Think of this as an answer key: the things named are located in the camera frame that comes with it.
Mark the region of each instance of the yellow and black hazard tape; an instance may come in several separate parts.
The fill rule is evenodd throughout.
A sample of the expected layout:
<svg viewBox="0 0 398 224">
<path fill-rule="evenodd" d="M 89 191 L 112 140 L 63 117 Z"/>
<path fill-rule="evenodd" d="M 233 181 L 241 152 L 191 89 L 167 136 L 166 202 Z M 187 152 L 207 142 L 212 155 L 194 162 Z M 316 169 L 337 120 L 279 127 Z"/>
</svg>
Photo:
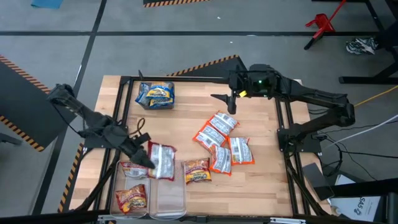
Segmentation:
<svg viewBox="0 0 398 224">
<path fill-rule="evenodd" d="M 174 72 L 174 73 L 168 74 L 168 75 L 166 75 L 166 76 L 177 76 L 177 75 L 182 75 L 182 74 L 187 73 L 187 72 L 192 72 L 192 71 L 197 70 L 197 69 L 200 69 L 200 68 L 205 68 L 205 67 L 207 67 L 207 66 L 209 66 L 209 65 L 214 65 L 214 64 L 217 64 L 217 63 L 220 63 L 220 62 L 224 62 L 224 61 L 229 60 L 229 59 L 232 59 L 232 58 L 238 58 L 238 57 L 239 57 L 239 55 L 231 55 L 231 56 L 229 56 L 229 57 L 220 58 L 220 59 L 218 59 L 218 60 L 214 60 L 214 61 L 211 61 L 211 62 L 204 63 L 203 65 L 197 65 L 197 66 L 194 66 L 194 67 L 192 67 L 192 68 L 187 68 L 187 69 L 185 69 L 185 70 L 181 70 L 181 71 L 178 71 L 178 72 Z"/>
<path fill-rule="evenodd" d="M 10 60 L 6 59 L 4 56 L 0 55 L 0 62 L 7 65 L 9 68 L 13 69 L 20 76 L 24 77 L 28 82 L 36 86 L 38 89 L 42 90 L 46 94 L 50 93 L 51 89 L 45 86 L 43 83 L 39 82 L 35 77 L 29 75 L 27 72 L 23 71 L 18 65 L 12 63 Z"/>
<path fill-rule="evenodd" d="M 186 4 L 186 3 L 195 3 L 195 2 L 204 2 L 204 1 L 210 1 L 210 0 L 169 0 L 169 1 L 147 3 L 144 4 L 144 7 L 172 6 L 176 4 Z"/>
<path fill-rule="evenodd" d="M 72 184 L 72 181 L 73 181 L 73 178 L 75 177 L 75 175 L 77 175 L 76 168 L 79 163 L 80 157 L 83 155 L 84 144 L 85 144 L 84 141 L 81 142 L 79 144 L 79 147 L 77 148 L 75 160 L 73 161 L 72 168 L 70 169 L 70 173 L 69 173 L 69 176 L 67 179 L 67 184 L 65 185 L 65 190 L 62 193 L 61 202 L 60 202 L 60 205 L 58 206 L 58 210 L 57 210 L 58 213 L 63 212 L 63 207 L 65 205 L 65 202 L 67 201 L 68 194 L 70 193 L 70 185 Z"/>
<path fill-rule="evenodd" d="M 21 129 L 19 129 L 15 124 L 13 124 L 11 121 L 9 121 L 7 118 L 5 118 L 3 115 L 0 114 L 0 121 L 3 122 L 11 131 L 14 131 L 17 135 L 19 135 L 23 140 L 28 142 L 34 149 L 36 149 L 38 152 L 41 152 L 44 150 L 44 147 L 39 145 L 35 140 L 33 140 L 31 137 L 29 137 L 25 132 L 23 132 Z"/>
</svg>

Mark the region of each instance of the wooden table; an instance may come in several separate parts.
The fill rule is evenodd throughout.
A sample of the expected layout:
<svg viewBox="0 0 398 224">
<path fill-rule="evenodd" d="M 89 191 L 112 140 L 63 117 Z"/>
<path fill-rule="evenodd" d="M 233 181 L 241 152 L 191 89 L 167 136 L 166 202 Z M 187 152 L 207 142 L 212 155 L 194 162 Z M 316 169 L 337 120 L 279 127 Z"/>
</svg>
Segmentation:
<svg viewBox="0 0 398 224">
<path fill-rule="evenodd" d="M 104 76 L 95 111 L 112 115 L 120 78 Z M 175 82 L 175 108 L 160 111 L 143 110 L 134 101 L 138 89 L 139 82 L 134 82 L 127 119 L 127 125 L 131 130 L 136 128 L 137 120 L 144 117 L 146 123 L 142 132 L 148 132 L 154 142 L 174 146 L 177 149 L 176 159 L 189 160 L 210 156 L 204 148 L 192 141 L 192 137 L 218 110 L 226 111 L 225 103 L 210 97 L 210 94 L 230 93 L 227 85 Z M 127 85 L 123 91 L 121 105 L 124 105 L 126 92 Z M 211 173 L 212 182 L 188 185 L 187 214 L 291 216 L 284 159 L 279 151 L 276 135 L 279 126 L 275 101 L 266 98 L 242 98 L 236 103 L 237 113 L 233 117 L 240 125 L 230 136 L 250 138 L 249 147 L 256 164 L 233 166 L 231 177 Z M 295 102 L 291 106 L 296 123 L 304 123 L 310 119 L 305 103 Z M 94 149 L 81 162 L 70 209 L 79 206 L 96 185 L 103 155 L 104 149 Z M 316 162 L 320 167 L 318 158 L 312 153 L 301 153 L 301 160 L 303 166 Z M 108 185 L 104 187 L 100 208 L 104 208 L 107 191 Z M 299 211 L 303 213 L 297 186 L 295 192 Z M 331 212 L 327 202 L 322 202 L 321 206 L 325 211 Z"/>
</svg>

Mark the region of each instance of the concrete floor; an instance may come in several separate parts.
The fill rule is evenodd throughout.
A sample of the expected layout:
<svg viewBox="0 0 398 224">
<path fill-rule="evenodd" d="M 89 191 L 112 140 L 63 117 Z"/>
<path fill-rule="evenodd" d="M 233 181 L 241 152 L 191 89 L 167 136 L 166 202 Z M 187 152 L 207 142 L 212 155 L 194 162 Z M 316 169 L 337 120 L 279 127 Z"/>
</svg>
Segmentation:
<svg viewBox="0 0 398 224">
<path fill-rule="evenodd" d="M 4 30 L 80 30 L 91 31 L 101 0 L 64 1 L 58 10 L 37 9 L 30 1 L 1 1 L 0 31 Z M 383 25 L 394 21 L 384 1 L 372 4 Z M 331 14 L 337 3 L 311 0 L 211 0 L 195 4 L 143 8 L 141 1 L 108 1 L 100 31 L 310 31 L 304 24 L 317 13 Z M 376 31 L 364 4 L 348 3 L 335 17 L 338 31 Z M 221 57 L 238 54 L 246 66 L 268 63 L 289 78 L 325 91 L 347 93 L 353 103 L 378 94 L 391 86 L 341 85 L 341 75 L 373 75 L 392 63 L 380 50 L 376 56 L 350 55 L 345 42 L 350 37 L 325 37 L 309 51 L 303 46 L 309 37 L 236 37 L 236 36 L 123 36 L 97 37 L 81 84 L 78 99 L 94 108 L 103 75 L 145 75 L 172 73 Z M 0 54 L 15 62 L 47 86 L 73 85 L 88 37 L 0 36 Z M 398 97 L 393 91 L 358 107 L 355 126 L 376 124 L 394 116 Z M 81 128 L 81 121 L 72 122 Z M 398 156 L 396 124 L 383 126 L 345 142 L 350 151 Z M 3 124 L 0 132 L 10 134 Z M 331 133 L 340 139 L 358 130 Z M 81 139 L 68 130 L 60 159 L 45 201 L 44 213 L 57 211 L 66 179 Z M 35 202 L 52 147 L 38 153 L 27 144 L 19 147 L 0 144 L 0 217 L 27 215 Z M 353 156 L 377 179 L 397 177 L 398 164 L 392 159 Z M 323 151 L 322 161 L 338 159 L 333 148 Z M 344 157 L 341 170 L 364 180 L 369 176 Z"/>
</svg>

